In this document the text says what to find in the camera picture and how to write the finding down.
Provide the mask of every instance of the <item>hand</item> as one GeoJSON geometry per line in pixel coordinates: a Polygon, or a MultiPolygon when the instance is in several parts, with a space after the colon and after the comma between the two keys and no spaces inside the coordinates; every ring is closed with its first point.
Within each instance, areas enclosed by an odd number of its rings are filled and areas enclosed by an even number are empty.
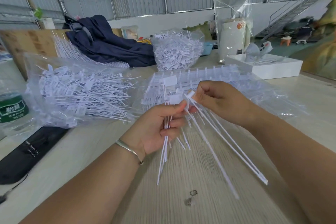
{"type": "Polygon", "coordinates": [[[225,82],[202,81],[193,99],[221,118],[249,129],[266,113],[239,90],[225,82]]]}
{"type": "Polygon", "coordinates": [[[180,127],[184,126],[186,101],[178,105],[157,105],[150,108],[132,125],[121,140],[128,144],[142,160],[147,154],[161,149],[164,137],[169,141],[180,134],[180,127]],[[170,128],[164,129],[164,118],[173,116],[169,122],[170,128]]]}

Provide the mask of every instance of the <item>blue plastic tub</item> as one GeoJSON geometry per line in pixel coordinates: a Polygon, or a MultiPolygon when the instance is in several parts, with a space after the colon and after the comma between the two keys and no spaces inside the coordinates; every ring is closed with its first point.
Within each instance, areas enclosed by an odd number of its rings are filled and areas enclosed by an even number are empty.
{"type": "Polygon", "coordinates": [[[211,50],[212,50],[213,45],[214,45],[214,42],[205,42],[204,43],[204,51],[202,52],[201,56],[209,55],[211,50]]]}

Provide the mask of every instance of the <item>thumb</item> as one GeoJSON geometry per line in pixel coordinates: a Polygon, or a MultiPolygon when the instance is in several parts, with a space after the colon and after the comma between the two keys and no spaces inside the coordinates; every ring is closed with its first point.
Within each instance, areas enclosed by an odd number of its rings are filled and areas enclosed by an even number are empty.
{"type": "Polygon", "coordinates": [[[205,94],[201,88],[197,88],[196,94],[193,95],[192,99],[212,111],[218,107],[217,99],[205,94]]]}
{"type": "Polygon", "coordinates": [[[187,102],[183,100],[181,103],[177,105],[163,105],[163,104],[157,105],[153,108],[153,110],[156,112],[158,116],[167,117],[182,112],[186,107],[186,105],[187,102]]]}

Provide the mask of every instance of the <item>green bottle label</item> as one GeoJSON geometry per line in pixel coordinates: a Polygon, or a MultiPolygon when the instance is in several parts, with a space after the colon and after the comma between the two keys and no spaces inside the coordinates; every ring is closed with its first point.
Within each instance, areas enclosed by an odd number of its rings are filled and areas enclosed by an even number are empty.
{"type": "Polygon", "coordinates": [[[28,113],[28,106],[21,96],[0,101],[0,123],[17,120],[28,113]]]}

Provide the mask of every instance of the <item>right hand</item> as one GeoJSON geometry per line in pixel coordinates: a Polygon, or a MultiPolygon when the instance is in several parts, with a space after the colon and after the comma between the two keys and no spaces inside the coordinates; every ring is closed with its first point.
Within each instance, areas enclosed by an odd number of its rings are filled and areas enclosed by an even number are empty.
{"type": "Polygon", "coordinates": [[[257,125],[260,115],[266,113],[226,82],[201,81],[192,98],[221,118],[246,129],[257,125]]]}

